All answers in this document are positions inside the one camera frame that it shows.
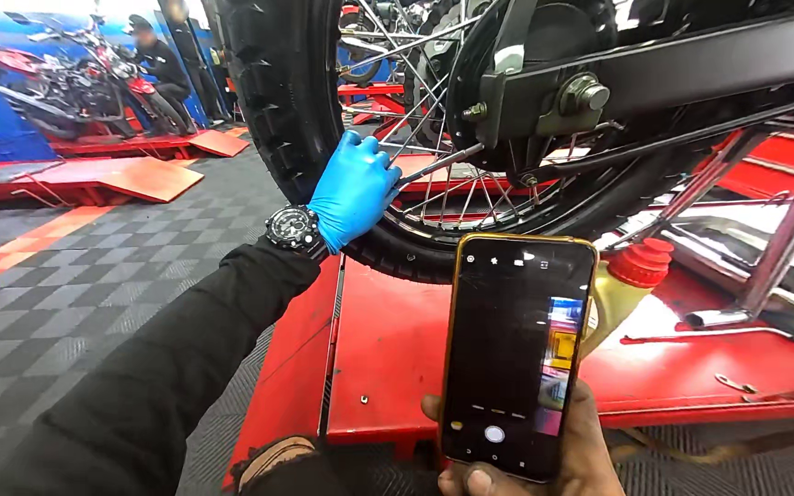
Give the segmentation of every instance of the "checkered floor tile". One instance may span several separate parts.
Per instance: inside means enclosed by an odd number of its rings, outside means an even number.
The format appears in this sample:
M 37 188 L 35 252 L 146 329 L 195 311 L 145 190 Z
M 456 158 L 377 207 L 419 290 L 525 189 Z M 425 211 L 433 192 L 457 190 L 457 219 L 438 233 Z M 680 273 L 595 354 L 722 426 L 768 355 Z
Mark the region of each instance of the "checkered floor tile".
M 204 180 L 174 202 L 113 209 L 0 275 L 0 462 L 40 412 L 285 204 L 252 147 L 191 167 Z M 61 213 L 0 211 L 0 244 Z M 264 337 L 189 439 L 182 492 L 218 488 L 266 348 Z

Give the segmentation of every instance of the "blue glove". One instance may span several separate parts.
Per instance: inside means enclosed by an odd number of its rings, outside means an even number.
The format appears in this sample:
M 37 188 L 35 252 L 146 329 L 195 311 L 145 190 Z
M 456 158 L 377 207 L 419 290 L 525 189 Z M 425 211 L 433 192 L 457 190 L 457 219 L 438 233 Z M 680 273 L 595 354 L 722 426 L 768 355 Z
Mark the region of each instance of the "blue glove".
M 342 134 L 308 204 L 318 215 L 318 231 L 330 254 L 372 229 L 397 196 L 393 186 L 403 172 L 389 169 L 390 162 L 372 136 L 360 141 L 353 130 Z

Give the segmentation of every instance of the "black watch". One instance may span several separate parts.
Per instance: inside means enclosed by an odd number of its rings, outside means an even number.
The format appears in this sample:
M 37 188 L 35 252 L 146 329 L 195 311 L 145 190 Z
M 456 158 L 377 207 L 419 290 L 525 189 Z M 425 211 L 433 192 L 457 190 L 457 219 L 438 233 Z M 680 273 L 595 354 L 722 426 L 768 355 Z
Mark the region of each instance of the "black watch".
M 320 263 L 329 251 L 318 231 L 318 215 L 304 205 L 288 206 L 266 220 L 266 237 L 275 246 Z

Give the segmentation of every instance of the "motorcycle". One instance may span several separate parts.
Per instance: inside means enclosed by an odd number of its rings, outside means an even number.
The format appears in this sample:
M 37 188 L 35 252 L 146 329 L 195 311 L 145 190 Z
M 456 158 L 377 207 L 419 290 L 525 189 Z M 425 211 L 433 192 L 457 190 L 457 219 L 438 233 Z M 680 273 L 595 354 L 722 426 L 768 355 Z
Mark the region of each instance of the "motorcycle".
M 24 78 L 6 83 L 7 71 Z M 59 140 L 76 140 L 94 122 L 125 138 L 136 136 L 117 88 L 104 74 L 90 60 L 68 62 L 0 47 L 0 95 L 19 116 Z
M 376 39 L 364 40 L 362 37 L 370 36 L 377 30 L 376 20 L 382 23 L 382 27 L 392 38 L 407 39 L 414 37 L 414 33 L 425 22 L 431 3 L 419 0 L 399 0 L 407 4 L 404 8 L 398 9 L 394 3 L 398 0 L 378 2 L 372 7 L 376 14 L 375 20 L 370 17 L 359 6 L 357 0 L 347 0 L 341 7 L 339 17 L 339 29 L 341 37 L 339 47 L 345 50 L 345 55 L 339 57 L 339 62 L 355 63 L 364 60 L 369 56 L 375 56 L 387 52 L 386 37 L 380 34 Z M 398 83 L 403 83 L 404 66 L 401 57 L 393 55 L 387 59 L 388 62 L 395 62 L 396 66 L 391 71 L 391 79 Z M 359 67 L 356 72 L 340 74 L 341 78 L 348 83 L 366 86 L 379 73 L 382 61 L 367 64 Z
M 410 136 L 389 133 L 382 149 L 467 156 L 437 179 L 426 170 L 344 250 L 392 276 L 449 282 L 469 232 L 596 239 L 734 130 L 794 130 L 794 0 L 435 0 L 414 35 L 347 67 L 335 63 L 341 8 L 219 2 L 242 111 L 296 204 L 343 131 L 340 73 L 414 61 Z
M 103 16 L 91 14 L 91 22 L 87 28 L 81 28 L 70 32 L 63 30 L 63 28 L 53 20 L 43 21 L 30 19 L 17 12 L 6 12 L 6 15 L 22 26 L 41 26 L 44 28 L 44 31 L 41 33 L 28 35 L 31 41 L 41 42 L 51 39 L 66 39 L 85 49 L 88 53 L 88 58 L 79 62 L 77 67 L 80 67 L 90 77 L 90 79 L 86 80 L 95 81 L 98 85 L 107 88 L 107 90 L 102 91 L 110 91 L 109 88 L 111 88 L 111 93 L 118 99 L 119 113 L 122 117 L 124 113 L 120 98 L 121 96 L 129 96 L 138 103 L 138 106 L 142 108 L 150 119 L 154 120 L 154 125 L 160 132 L 180 135 L 190 134 L 190 129 L 193 124 L 185 123 L 174 108 L 164 100 L 164 97 L 158 94 L 155 86 L 143 79 L 138 64 L 133 62 L 132 53 L 123 46 L 114 46 L 108 43 L 102 36 L 100 33 L 100 26 L 105 23 L 105 18 Z M 20 54 L 24 57 L 32 56 L 26 52 L 20 52 Z M 9 63 L 14 60 L 13 55 L 14 53 L 4 53 L 3 50 L 0 49 L 0 62 L 2 62 L 4 66 L 14 69 L 12 64 Z M 45 60 L 45 62 L 51 62 L 51 58 L 52 57 L 48 56 L 43 60 Z M 22 63 L 26 63 L 26 61 L 21 61 L 21 63 L 17 64 L 18 71 L 36 78 L 37 76 L 35 74 L 21 70 L 23 69 Z M 63 71 L 52 71 L 47 66 L 41 66 L 41 69 L 42 72 L 40 74 L 48 77 L 63 74 Z M 46 98 L 52 98 L 56 101 L 64 100 L 64 94 L 69 93 L 69 89 L 76 88 L 76 85 L 68 85 L 66 89 L 62 89 L 58 87 L 58 85 L 45 84 L 46 82 L 48 81 L 41 82 L 40 85 L 49 91 L 53 88 L 56 90 L 54 94 L 14 91 L 1 85 L 0 93 L 5 95 L 9 101 L 16 101 L 16 107 L 20 109 L 22 115 L 38 116 L 39 114 L 45 115 L 47 113 L 54 116 L 55 119 L 63 119 L 64 117 L 62 115 L 52 114 L 53 109 L 50 107 L 50 101 L 46 101 Z M 78 119 L 78 122 L 82 122 L 84 119 L 88 119 L 83 117 L 83 113 L 85 113 L 84 108 L 79 111 L 78 115 L 73 113 L 72 117 Z M 34 122 L 38 124 L 38 120 L 39 119 L 34 119 Z

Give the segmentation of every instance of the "yellow bottle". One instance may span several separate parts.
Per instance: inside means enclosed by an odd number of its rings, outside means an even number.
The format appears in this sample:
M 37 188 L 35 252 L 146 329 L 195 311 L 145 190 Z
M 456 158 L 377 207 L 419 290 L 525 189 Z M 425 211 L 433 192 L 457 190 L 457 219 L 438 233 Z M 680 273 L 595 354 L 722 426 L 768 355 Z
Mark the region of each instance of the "yellow bottle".
M 593 287 L 596 322 L 594 327 L 588 325 L 584 333 L 579 352 L 581 359 L 605 341 L 636 305 L 664 280 L 672 251 L 672 244 L 648 237 L 627 246 L 611 261 L 599 262 Z

